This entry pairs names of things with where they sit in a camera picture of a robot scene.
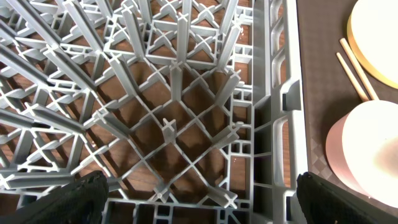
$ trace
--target textured mat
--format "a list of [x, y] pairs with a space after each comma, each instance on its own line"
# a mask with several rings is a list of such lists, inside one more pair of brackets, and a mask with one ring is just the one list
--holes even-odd
[[[354, 71], [338, 41], [346, 37], [347, 20], [355, 2], [355, 0], [297, 1], [308, 166], [311, 172], [349, 192], [353, 191], [347, 189], [330, 170], [324, 151], [329, 129], [361, 103], [335, 55], [336, 52], [340, 52]], [[381, 33], [381, 40], [377, 44], [383, 43], [382, 38]], [[398, 103], [398, 90], [382, 84], [370, 75], [368, 78], [381, 100]], [[389, 207], [356, 192], [354, 194], [398, 216], [398, 208]]]

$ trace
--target chopstick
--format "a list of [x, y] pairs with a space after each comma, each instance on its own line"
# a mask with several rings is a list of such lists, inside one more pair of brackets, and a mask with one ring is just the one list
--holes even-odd
[[344, 51], [346, 52], [349, 60], [353, 64], [356, 73], [358, 74], [359, 78], [361, 79], [363, 85], [365, 86], [365, 89], [368, 91], [369, 96], [371, 97], [372, 100], [378, 100], [379, 97], [377, 96], [376, 92], [374, 91], [371, 83], [369, 82], [366, 74], [364, 73], [361, 65], [359, 64], [358, 60], [356, 59], [353, 51], [351, 50], [351, 47], [349, 47], [347, 40], [345, 38], [340, 39], [340, 44], [343, 47]]
[[351, 69], [349, 69], [349, 66], [347, 65], [347, 63], [344, 61], [343, 57], [341, 56], [341, 54], [339, 52], [336, 53], [336, 56], [338, 58], [338, 60], [340, 61], [341, 66], [343, 67], [344, 71], [346, 72], [349, 80], [351, 81], [351, 83], [353, 84], [356, 92], [358, 93], [359, 97], [361, 98], [361, 100], [363, 102], [369, 101], [368, 96], [366, 96], [365, 91], [363, 91], [361, 85], [359, 84], [359, 82], [357, 81], [357, 79], [355, 78], [354, 74], [352, 73]]

